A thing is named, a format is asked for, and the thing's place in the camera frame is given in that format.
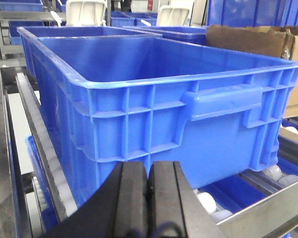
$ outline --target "steel guide rail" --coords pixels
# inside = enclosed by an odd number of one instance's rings
[[[16,82],[25,110],[25,115],[48,183],[52,203],[57,218],[61,222],[76,211],[77,206],[44,125],[39,109],[40,105],[31,84],[23,73],[17,74]],[[58,170],[58,177],[53,176],[52,173],[56,170]],[[62,185],[63,193],[59,193],[58,185]]]
[[[6,90],[0,79],[0,238],[32,237]]]

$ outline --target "blue plastic crate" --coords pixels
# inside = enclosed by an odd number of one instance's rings
[[[149,32],[137,31],[133,29],[123,29],[117,27],[95,27],[95,26],[83,26],[83,27],[26,27],[19,28],[18,32],[21,33],[22,44],[24,54],[26,55],[26,65],[32,75],[35,75],[31,46],[29,39],[36,37],[82,37],[82,36],[94,36],[94,37],[112,37],[112,36],[136,36],[147,35]],[[156,37],[162,37],[162,35],[154,34]]]
[[[56,7],[60,12],[66,12],[67,0],[56,0]]]
[[[135,25],[135,18],[127,16],[119,11],[112,11],[111,12],[111,26],[134,26]]]
[[[162,34],[164,38],[204,45],[206,40],[206,27],[188,26],[142,26],[130,27],[144,31]]]
[[[19,26],[44,26],[44,23],[42,21],[10,21],[9,36],[12,45],[22,45],[21,36],[16,30]]]
[[[283,26],[287,0],[210,0],[207,25]]]
[[[46,209],[44,209],[42,211],[42,214],[41,214],[42,215],[41,219],[42,219],[42,222],[44,225],[44,229],[45,229],[45,231],[48,231],[51,228],[53,228],[55,225],[58,224],[57,216],[56,216],[56,213],[53,208],[51,195],[50,195],[50,192],[47,187],[47,182],[46,182],[46,178],[45,178],[45,175],[43,172],[43,167],[42,167],[38,152],[36,150],[36,146],[35,146],[33,137],[28,136],[25,139],[25,144],[26,144],[27,151],[28,151],[28,154],[29,154],[29,157],[30,157],[33,169],[34,169],[35,176],[38,179],[40,188],[44,194],[44,198],[45,198],[45,201],[48,206]]]
[[[152,17],[150,16],[150,14],[147,13],[124,12],[124,14],[135,18],[135,26],[145,26],[145,24],[143,24],[141,20],[145,20],[146,22],[150,23],[151,26],[155,26],[157,23],[157,18]]]
[[[287,1],[282,20],[283,26],[298,26],[298,0]]]
[[[151,36],[30,41],[78,205],[117,161],[178,160],[193,188],[277,163],[297,62]]]
[[[42,0],[0,0],[1,11],[43,11]]]

